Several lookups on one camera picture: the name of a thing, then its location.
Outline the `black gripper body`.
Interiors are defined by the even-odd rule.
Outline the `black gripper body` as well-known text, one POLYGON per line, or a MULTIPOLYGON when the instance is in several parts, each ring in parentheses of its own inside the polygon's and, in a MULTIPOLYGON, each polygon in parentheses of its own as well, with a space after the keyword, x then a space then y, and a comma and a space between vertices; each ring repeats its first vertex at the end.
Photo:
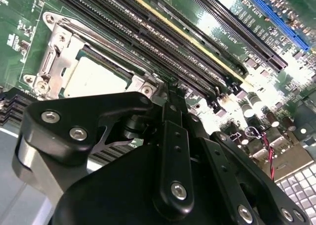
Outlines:
POLYGON ((237 203, 187 145, 141 146, 74 183, 55 225, 236 225, 237 203))

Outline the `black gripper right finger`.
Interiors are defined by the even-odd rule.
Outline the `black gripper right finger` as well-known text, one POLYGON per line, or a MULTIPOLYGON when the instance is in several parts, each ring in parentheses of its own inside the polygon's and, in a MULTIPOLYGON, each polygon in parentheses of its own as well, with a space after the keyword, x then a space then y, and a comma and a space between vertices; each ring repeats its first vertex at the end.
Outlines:
POLYGON ((222 132, 208 135, 189 113, 186 91, 172 86, 172 103, 182 110, 190 151, 214 186, 214 216, 220 225, 308 225, 309 217, 222 132))

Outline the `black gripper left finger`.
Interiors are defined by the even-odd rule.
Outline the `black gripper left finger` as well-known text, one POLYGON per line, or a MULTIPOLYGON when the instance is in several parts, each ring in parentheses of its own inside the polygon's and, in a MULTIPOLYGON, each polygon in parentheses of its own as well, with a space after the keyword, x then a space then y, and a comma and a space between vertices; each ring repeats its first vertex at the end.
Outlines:
POLYGON ((182 110, 172 103, 172 87, 163 106, 139 92, 37 101, 24 112, 16 155, 56 210, 66 191, 91 174, 89 155, 107 141, 121 141, 127 129, 144 139, 142 146, 189 148, 182 119, 182 110))

